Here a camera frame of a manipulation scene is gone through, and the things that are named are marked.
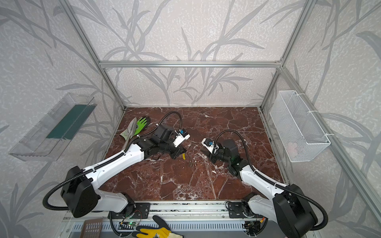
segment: wallpaper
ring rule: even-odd
[[[317,5],[287,62],[381,195],[381,1]]]
[[[126,105],[245,106],[261,104],[274,72],[273,68],[112,68],[108,74]]]
[[[70,3],[100,60],[277,61],[305,0]]]
[[[318,1],[287,69],[371,185],[380,194],[381,1]],[[329,148],[311,162],[290,163],[269,116],[280,77],[264,108],[291,181],[328,211],[322,237],[381,237],[381,228]]]
[[[42,198],[68,169],[103,159],[122,110],[56,1],[0,1],[0,237],[53,237],[65,211]],[[67,93],[97,104],[55,162],[21,161],[8,152]],[[50,202],[63,206],[59,193]]]
[[[321,237],[381,237],[378,222],[342,171],[329,147],[310,162],[290,162],[270,116],[277,93],[282,90],[291,88],[280,76],[263,112],[290,182],[299,186],[305,195],[321,204],[328,213],[328,225],[318,231]],[[320,222],[323,218],[321,212],[314,206],[312,208]]]

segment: yellow and gray work glove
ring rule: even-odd
[[[163,219],[158,216],[152,218],[159,225],[159,228],[152,229],[152,227],[140,225],[136,228],[137,232],[132,233],[132,236],[137,238],[182,238],[181,235],[172,233]]]

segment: wire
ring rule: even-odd
[[[138,223],[135,224],[135,226],[138,226],[138,225],[141,223],[141,221],[142,221],[142,216],[143,216],[143,215],[142,215],[142,212],[139,211],[139,210],[134,211],[134,212],[131,213],[129,216],[125,215],[125,217],[123,218],[123,220],[121,221],[120,224],[122,225],[122,224],[123,224],[123,221],[124,221],[125,219],[129,219],[129,217],[133,216],[136,212],[139,212],[139,213],[140,213],[140,220],[139,220]],[[122,236],[122,233],[119,233],[119,232],[116,230],[116,228],[114,227],[114,223],[113,223],[113,221],[112,221],[111,211],[109,212],[109,220],[110,220],[110,225],[111,225],[112,231],[113,231],[117,236],[119,236],[119,237],[127,237],[127,236],[129,236],[129,235],[131,234],[131,232],[129,232],[128,235],[126,235],[126,236]]]
[[[129,236],[129,235],[131,234],[131,232],[130,232],[128,235],[126,235],[126,236],[122,236],[122,233],[119,233],[119,232],[116,230],[116,228],[114,227],[114,223],[112,222],[111,211],[109,211],[109,220],[110,220],[111,229],[112,229],[112,231],[113,231],[117,236],[119,236],[119,237],[127,237],[127,236]]]
[[[260,177],[261,179],[265,180],[266,182],[268,182],[269,184],[271,184],[271,185],[273,185],[273,186],[275,186],[275,187],[277,187],[277,188],[280,188],[280,189],[282,189],[282,190],[284,190],[284,191],[287,191],[287,192],[289,192],[289,193],[292,193],[292,194],[294,194],[294,195],[296,195],[296,196],[298,196],[298,197],[300,197],[300,198],[303,198],[304,200],[306,200],[306,201],[312,203],[315,207],[317,207],[317,208],[322,212],[322,214],[323,214],[323,220],[322,220],[322,222],[321,222],[320,224],[318,224],[318,225],[313,226],[313,227],[311,228],[311,230],[320,230],[320,229],[324,228],[324,227],[328,224],[328,214],[327,214],[327,212],[325,211],[325,209],[324,209],[320,204],[318,204],[316,201],[314,201],[313,199],[311,199],[311,198],[309,198],[309,197],[307,197],[307,196],[305,196],[305,195],[303,195],[303,194],[300,194],[300,193],[298,193],[298,192],[295,192],[294,190],[289,189],[288,187],[284,187],[284,186],[282,186],[282,185],[279,185],[279,184],[274,183],[273,181],[271,181],[271,180],[267,179],[266,177],[264,177],[263,175],[261,175],[261,174],[257,171],[257,169],[255,169],[255,168],[253,167],[253,165],[251,164],[250,159],[249,159],[249,154],[248,154],[248,151],[247,151],[247,147],[246,147],[245,141],[244,141],[243,137],[241,136],[241,134],[239,134],[238,131],[234,131],[234,130],[225,130],[225,131],[221,132],[221,133],[217,136],[217,138],[216,138],[216,144],[217,144],[217,140],[218,140],[218,138],[219,138],[223,133],[225,133],[225,132],[234,132],[235,134],[237,134],[237,135],[239,136],[239,138],[240,138],[241,141],[242,141],[243,148],[245,149],[247,162],[249,163],[250,168],[253,170],[253,172],[254,172],[258,177]]]
[[[62,183],[58,184],[57,186],[55,186],[54,188],[52,188],[45,196],[44,198],[42,199],[42,205],[46,208],[46,209],[49,209],[49,210],[54,210],[54,211],[66,211],[66,210],[69,210],[68,207],[58,207],[58,206],[53,206],[53,205],[50,205],[48,200],[49,200],[49,197],[55,192],[57,191],[59,188],[63,187],[65,184],[67,183],[70,183],[71,181],[77,179],[77,178],[80,178],[88,173],[91,173],[105,165],[108,165],[109,163],[112,163],[114,161],[116,161],[117,159],[119,159],[120,157],[124,156],[125,154],[123,152],[121,152],[120,154],[118,154],[117,156],[115,156],[114,158],[112,158],[111,160],[107,160],[103,163],[100,163],[99,165],[95,166],[94,167],[94,170],[93,169],[89,169],[89,170],[86,170],[86,171],[83,171],[83,172],[80,172],[78,173],[77,175],[63,181]]]
[[[264,230],[264,228],[266,227],[266,225],[267,225],[267,221],[268,221],[269,219],[268,218],[266,218],[266,220],[262,223],[262,226],[261,226],[261,228],[259,229],[259,231],[257,232],[257,233],[254,233],[254,236],[256,237],[258,234],[260,234],[263,230]],[[243,226],[245,226],[246,227],[246,229],[250,229],[252,226],[249,226],[249,225],[246,225],[246,224],[242,224]],[[250,232],[250,230],[249,231],[246,231],[245,232],[245,234],[246,235],[248,235],[248,236],[250,236],[250,237],[253,237],[252,235],[250,235],[249,234],[249,232]]]
[[[177,114],[180,118],[180,125],[179,125],[179,130],[181,130],[181,125],[182,125],[182,117],[181,117],[181,114],[179,112],[176,112],[176,111],[171,111],[171,112],[168,112],[167,114],[165,114],[163,116],[163,118],[160,120],[160,122],[158,123],[158,125],[160,125],[164,120],[165,118],[167,118],[169,115],[171,114]],[[149,135],[150,133],[154,132],[157,128],[158,128],[158,125],[153,129],[151,130],[150,132],[144,134],[143,136],[146,136],[146,135]],[[134,139],[131,139],[128,143],[128,145],[126,146],[126,149],[124,149],[124,152],[127,152],[127,150],[130,148],[131,144],[136,140],[138,139],[139,137],[136,137]],[[48,200],[49,200],[49,197],[55,192],[57,191],[59,188],[63,187],[65,184],[67,183],[70,183],[71,181],[77,179],[77,178],[80,178],[88,173],[91,173],[105,165],[108,165],[109,163],[111,162],[114,162],[116,161],[117,159],[119,159],[120,157],[124,156],[125,154],[123,152],[121,152],[119,155],[115,156],[114,158],[112,158],[111,160],[108,160],[106,162],[103,162],[97,166],[94,167],[94,170],[93,169],[89,169],[89,170],[86,170],[86,171],[83,171],[83,172],[80,172],[78,173],[77,175],[63,181],[62,183],[58,184],[57,186],[55,186],[54,188],[52,188],[45,196],[44,198],[42,199],[42,205],[46,208],[46,209],[49,209],[49,210],[54,210],[54,211],[66,211],[66,210],[69,210],[69,208],[66,206],[66,207],[58,207],[58,206],[53,206],[53,205],[50,205]]]

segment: red marble surface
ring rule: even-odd
[[[188,150],[186,160],[182,157],[173,160],[166,154],[155,155],[115,175],[101,190],[127,193],[134,200],[238,200],[252,191],[257,192],[233,177],[227,171],[226,164],[218,161],[214,165],[200,151],[204,149],[201,146],[203,138],[215,139],[226,129],[237,130],[245,138],[251,162],[257,169],[277,181],[282,181],[256,107],[129,108],[106,158],[122,149],[125,141],[119,133],[127,128],[134,117],[139,119],[149,115],[151,124],[146,129],[148,131],[167,112],[173,110],[182,114],[183,128],[190,134],[190,139],[182,143]],[[178,128],[177,115],[172,114],[163,123]],[[237,135],[224,133],[218,141],[230,138],[239,143],[239,151],[245,158]]]

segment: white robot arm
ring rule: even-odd
[[[222,133],[228,131],[239,135],[244,143],[244,139],[236,131],[227,130]],[[212,163],[217,160],[227,162],[227,169],[233,176],[250,184],[264,196],[250,194],[241,200],[241,211],[245,216],[253,217],[258,214],[278,223],[288,238],[300,238],[309,230],[325,227],[328,223],[328,215],[317,202],[304,196],[302,190],[295,184],[286,185],[275,181],[256,169],[250,161],[243,160],[233,140],[228,139],[222,144],[217,143],[220,135],[217,136],[216,141],[203,139],[202,145],[208,150],[203,153]],[[249,159],[245,144],[244,148],[246,157]],[[309,203],[317,206],[323,213],[323,221],[318,225],[316,225],[317,217]]]
[[[175,159],[186,152],[181,143],[190,137],[185,129],[176,132],[161,123],[150,133],[153,133],[150,138],[142,136],[131,139],[126,149],[97,164],[83,169],[78,166],[71,168],[67,172],[66,180],[45,195],[43,206],[50,210],[70,210],[74,217],[82,217],[91,211],[119,213],[134,209],[131,207],[134,202],[127,194],[105,192],[99,190],[99,187],[129,166],[158,152],[169,153]],[[61,187],[61,197],[67,207],[50,205],[49,197]]]

